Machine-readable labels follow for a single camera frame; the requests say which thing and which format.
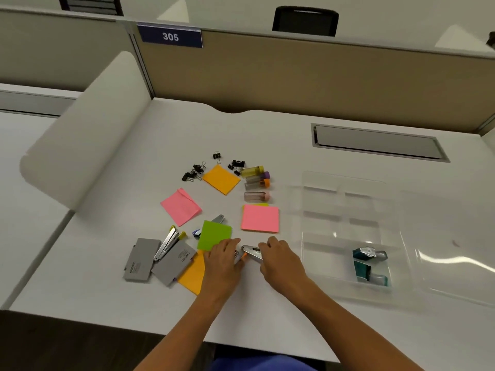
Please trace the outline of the person's right hand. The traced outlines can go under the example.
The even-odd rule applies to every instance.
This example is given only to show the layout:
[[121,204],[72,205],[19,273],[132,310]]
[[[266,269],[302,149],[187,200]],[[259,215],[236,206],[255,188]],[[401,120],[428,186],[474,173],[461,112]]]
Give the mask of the person's right hand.
[[265,243],[273,248],[270,259],[260,267],[266,282],[290,301],[300,297],[309,282],[300,258],[284,240],[271,236]]

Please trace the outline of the person's left hand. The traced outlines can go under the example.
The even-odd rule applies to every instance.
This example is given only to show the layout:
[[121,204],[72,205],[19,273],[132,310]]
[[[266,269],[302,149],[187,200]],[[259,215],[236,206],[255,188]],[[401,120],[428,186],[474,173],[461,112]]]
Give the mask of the person's left hand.
[[234,268],[234,252],[240,238],[224,239],[204,254],[205,272],[200,297],[226,301],[236,289],[243,269]]

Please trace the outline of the silver stapler with orange trim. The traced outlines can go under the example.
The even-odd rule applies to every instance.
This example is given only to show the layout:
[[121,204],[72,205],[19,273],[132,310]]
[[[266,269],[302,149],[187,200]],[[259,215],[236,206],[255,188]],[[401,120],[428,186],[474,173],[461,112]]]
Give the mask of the silver stapler with orange trim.
[[234,253],[246,253],[247,258],[251,258],[259,263],[263,262],[260,250],[255,246],[238,244]]

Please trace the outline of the person's right forearm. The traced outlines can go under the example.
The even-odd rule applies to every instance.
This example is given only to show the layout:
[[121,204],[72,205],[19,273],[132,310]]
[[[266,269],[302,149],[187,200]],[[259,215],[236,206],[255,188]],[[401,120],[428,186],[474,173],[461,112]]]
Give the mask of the person's right forearm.
[[348,371],[424,371],[309,278],[284,279],[280,290],[309,319]]

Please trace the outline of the person's left forearm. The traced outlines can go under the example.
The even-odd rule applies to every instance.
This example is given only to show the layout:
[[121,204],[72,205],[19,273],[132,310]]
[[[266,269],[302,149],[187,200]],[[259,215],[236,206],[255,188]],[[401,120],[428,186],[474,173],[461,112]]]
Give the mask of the person's left forearm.
[[189,371],[207,332],[232,293],[226,285],[203,287],[170,333],[134,371]]

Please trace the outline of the coral pink sticky note pad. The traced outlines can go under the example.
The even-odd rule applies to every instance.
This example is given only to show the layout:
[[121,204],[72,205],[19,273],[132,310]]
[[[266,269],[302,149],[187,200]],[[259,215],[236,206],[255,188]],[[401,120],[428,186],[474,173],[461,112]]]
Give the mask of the coral pink sticky note pad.
[[276,206],[244,205],[240,229],[279,233],[280,209]]

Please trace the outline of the green sticky note pad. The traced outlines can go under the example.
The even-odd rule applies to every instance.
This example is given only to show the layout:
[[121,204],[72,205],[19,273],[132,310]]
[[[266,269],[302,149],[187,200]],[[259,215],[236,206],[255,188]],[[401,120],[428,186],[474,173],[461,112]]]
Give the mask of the green sticky note pad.
[[210,251],[214,245],[224,239],[230,239],[232,227],[212,221],[204,221],[201,228],[201,235],[197,243],[197,249]]

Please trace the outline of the orange sticky note pad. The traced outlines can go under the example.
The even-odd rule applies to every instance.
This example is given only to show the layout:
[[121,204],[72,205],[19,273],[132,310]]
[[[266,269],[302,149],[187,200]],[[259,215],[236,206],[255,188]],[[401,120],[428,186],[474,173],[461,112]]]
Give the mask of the orange sticky note pad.
[[216,164],[211,170],[202,176],[202,180],[218,190],[223,195],[228,195],[241,181],[235,174]]
[[178,284],[182,285],[190,292],[198,295],[201,292],[203,276],[205,272],[204,251],[198,250],[190,265],[178,278]]

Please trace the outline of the grey staple box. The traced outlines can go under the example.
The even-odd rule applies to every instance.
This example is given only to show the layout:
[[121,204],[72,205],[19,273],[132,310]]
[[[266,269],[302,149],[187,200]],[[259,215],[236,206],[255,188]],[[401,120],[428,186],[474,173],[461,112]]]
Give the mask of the grey staple box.
[[127,282],[148,282],[160,245],[159,239],[138,238],[128,257],[123,279]]
[[151,272],[162,284],[169,287],[188,268],[196,254],[196,249],[190,247],[185,241],[179,240],[153,266]]

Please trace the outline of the person's blue clothing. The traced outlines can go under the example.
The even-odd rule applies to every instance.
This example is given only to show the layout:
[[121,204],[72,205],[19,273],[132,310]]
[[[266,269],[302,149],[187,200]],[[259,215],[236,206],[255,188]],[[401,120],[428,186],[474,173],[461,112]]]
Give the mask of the person's blue clothing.
[[317,369],[285,355],[238,358],[217,358],[208,371],[317,371]]

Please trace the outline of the teal and silver stapler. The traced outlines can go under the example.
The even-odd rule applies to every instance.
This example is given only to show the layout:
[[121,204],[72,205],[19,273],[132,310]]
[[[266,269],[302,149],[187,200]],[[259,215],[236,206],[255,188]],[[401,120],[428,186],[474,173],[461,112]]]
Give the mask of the teal and silver stapler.
[[352,256],[356,261],[360,262],[385,262],[388,255],[384,250],[376,250],[373,247],[362,247],[352,251]]

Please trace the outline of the beige partition panel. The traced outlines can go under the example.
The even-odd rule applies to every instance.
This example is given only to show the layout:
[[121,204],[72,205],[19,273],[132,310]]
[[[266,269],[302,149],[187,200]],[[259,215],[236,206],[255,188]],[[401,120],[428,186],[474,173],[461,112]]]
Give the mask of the beige partition panel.
[[131,24],[133,35],[159,98],[231,113],[265,110],[480,135],[495,130],[493,55],[197,28],[199,49],[144,43],[138,23]]

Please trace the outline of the clear plastic tray lid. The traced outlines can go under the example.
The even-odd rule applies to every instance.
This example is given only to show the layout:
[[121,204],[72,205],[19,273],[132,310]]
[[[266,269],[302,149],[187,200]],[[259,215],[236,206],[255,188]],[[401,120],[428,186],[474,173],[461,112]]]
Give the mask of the clear plastic tray lid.
[[418,288],[495,308],[495,203],[401,190],[398,209]]

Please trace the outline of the white rounded desk divider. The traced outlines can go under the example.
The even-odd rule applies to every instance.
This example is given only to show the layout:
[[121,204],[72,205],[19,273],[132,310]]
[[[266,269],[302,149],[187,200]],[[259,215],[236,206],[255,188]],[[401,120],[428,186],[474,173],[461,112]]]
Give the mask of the white rounded desk divider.
[[22,177],[77,211],[151,100],[134,55],[122,51],[28,149]]

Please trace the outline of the black office chair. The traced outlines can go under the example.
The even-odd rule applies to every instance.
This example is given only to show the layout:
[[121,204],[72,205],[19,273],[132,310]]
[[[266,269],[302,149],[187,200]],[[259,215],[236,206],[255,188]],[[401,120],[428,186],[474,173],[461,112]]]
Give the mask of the black office chair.
[[124,16],[120,0],[59,0],[64,11]]
[[338,21],[339,13],[333,10],[315,7],[279,6],[275,10],[272,30],[335,37]]

